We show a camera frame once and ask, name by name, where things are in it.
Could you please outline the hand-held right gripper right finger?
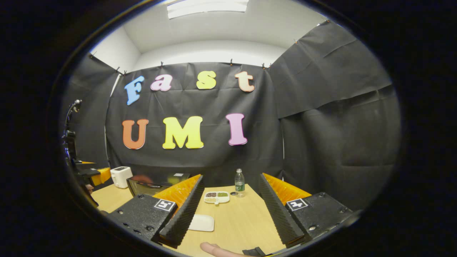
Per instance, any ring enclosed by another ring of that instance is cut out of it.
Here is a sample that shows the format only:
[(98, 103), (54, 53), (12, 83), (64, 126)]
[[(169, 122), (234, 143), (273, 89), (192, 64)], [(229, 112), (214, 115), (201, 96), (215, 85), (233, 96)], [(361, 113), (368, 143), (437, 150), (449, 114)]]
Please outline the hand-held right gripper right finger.
[(356, 212), (326, 192), (310, 194), (263, 173), (259, 190), (281, 242), (291, 248), (343, 226)]

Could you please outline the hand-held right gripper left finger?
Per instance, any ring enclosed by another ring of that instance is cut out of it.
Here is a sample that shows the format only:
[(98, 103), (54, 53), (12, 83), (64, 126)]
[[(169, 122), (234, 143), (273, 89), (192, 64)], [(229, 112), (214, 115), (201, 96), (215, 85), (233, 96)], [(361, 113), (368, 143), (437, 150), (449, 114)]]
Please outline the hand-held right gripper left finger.
[(142, 193), (107, 214), (134, 236), (177, 248), (187, 233), (204, 193), (201, 174), (153, 196)]

